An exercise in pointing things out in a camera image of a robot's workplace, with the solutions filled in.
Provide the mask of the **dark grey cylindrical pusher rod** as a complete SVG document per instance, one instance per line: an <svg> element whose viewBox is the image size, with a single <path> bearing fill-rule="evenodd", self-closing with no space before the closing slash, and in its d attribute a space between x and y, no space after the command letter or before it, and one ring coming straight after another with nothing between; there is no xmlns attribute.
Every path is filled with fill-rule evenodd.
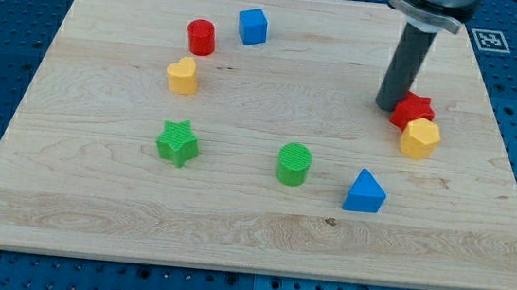
<svg viewBox="0 0 517 290"><path fill-rule="evenodd" d="M436 35L406 24L375 99L380 109L392 112L407 97Z"/></svg>

